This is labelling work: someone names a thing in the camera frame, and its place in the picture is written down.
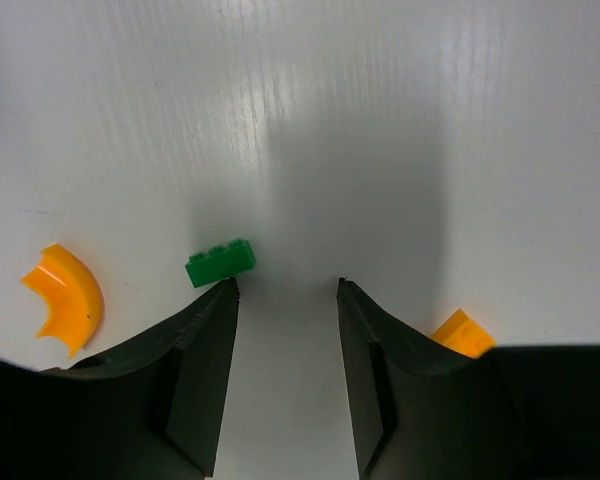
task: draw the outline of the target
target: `green toy brick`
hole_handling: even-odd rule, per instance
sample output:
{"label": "green toy brick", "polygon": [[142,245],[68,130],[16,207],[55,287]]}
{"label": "green toy brick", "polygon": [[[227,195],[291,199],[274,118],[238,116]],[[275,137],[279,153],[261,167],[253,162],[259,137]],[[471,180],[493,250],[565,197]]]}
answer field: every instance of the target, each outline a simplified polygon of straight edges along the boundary
{"label": "green toy brick", "polygon": [[193,286],[198,288],[239,273],[247,272],[256,266],[256,257],[247,240],[234,240],[226,247],[218,245],[208,252],[200,252],[189,257],[185,265]]}

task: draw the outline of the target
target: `yellow-orange toy piece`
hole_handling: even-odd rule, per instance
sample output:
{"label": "yellow-orange toy piece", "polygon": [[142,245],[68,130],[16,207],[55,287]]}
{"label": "yellow-orange toy piece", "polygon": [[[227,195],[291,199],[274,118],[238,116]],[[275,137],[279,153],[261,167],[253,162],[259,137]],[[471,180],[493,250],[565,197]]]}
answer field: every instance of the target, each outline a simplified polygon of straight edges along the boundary
{"label": "yellow-orange toy piece", "polygon": [[451,350],[473,358],[479,357],[496,344],[462,309],[451,315],[431,338]]}
{"label": "yellow-orange toy piece", "polygon": [[72,358],[94,334],[104,313],[100,287],[89,269],[64,247],[42,250],[40,263],[21,281],[44,298],[47,322],[36,338],[56,337]]}

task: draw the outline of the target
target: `orange arch block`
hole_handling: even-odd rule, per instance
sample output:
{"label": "orange arch block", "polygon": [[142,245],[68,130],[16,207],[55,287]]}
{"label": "orange arch block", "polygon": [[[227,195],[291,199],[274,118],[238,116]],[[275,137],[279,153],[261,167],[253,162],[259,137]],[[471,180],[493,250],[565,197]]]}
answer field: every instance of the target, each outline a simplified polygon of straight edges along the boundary
{"label": "orange arch block", "polygon": [[473,358],[479,357],[496,344],[462,309],[451,315],[431,338],[451,350]]}
{"label": "orange arch block", "polygon": [[102,292],[89,269],[64,247],[52,245],[41,253],[40,263],[21,280],[44,299],[49,309],[36,338],[60,339],[72,358],[102,321]]}

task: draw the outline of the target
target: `orange block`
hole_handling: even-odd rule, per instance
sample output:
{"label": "orange block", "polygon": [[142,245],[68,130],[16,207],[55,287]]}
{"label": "orange block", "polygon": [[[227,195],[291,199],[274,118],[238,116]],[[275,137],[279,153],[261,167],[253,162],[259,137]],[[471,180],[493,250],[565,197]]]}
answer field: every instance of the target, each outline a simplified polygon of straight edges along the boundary
{"label": "orange block", "polygon": [[473,358],[479,357],[496,344],[462,309],[451,315],[431,338],[451,350]]}

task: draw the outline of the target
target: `black object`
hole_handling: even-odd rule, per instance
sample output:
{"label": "black object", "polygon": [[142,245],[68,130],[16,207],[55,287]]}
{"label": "black object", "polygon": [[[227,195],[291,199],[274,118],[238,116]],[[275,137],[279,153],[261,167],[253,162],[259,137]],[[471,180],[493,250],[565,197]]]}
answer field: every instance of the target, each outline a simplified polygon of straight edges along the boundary
{"label": "black object", "polygon": [[437,344],[341,279],[360,478],[600,479],[600,346]]}
{"label": "black object", "polygon": [[0,361],[0,478],[200,479],[213,474],[238,287],[69,370]]}

